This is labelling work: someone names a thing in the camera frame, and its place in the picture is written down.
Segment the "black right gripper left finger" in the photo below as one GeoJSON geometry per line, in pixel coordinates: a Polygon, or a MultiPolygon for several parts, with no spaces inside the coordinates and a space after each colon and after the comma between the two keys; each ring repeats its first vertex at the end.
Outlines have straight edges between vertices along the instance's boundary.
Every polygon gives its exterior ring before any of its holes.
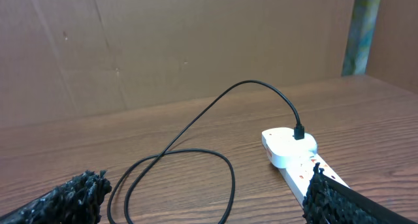
{"type": "Polygon", "coordinates": [[[94,224],[101,220],[101,205],[111,192],[106,172],[87,170],[39,198],[1,216],[8,224],[94,224]]]}

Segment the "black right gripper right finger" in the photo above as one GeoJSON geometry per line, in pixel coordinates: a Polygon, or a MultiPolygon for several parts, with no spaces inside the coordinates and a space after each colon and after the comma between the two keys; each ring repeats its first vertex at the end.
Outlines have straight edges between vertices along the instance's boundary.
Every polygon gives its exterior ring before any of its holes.
{"type": "Polygon", "coordinates": [[[417,224],[338,183],[316,163],[302,201],[307,224],[417,224]]]}

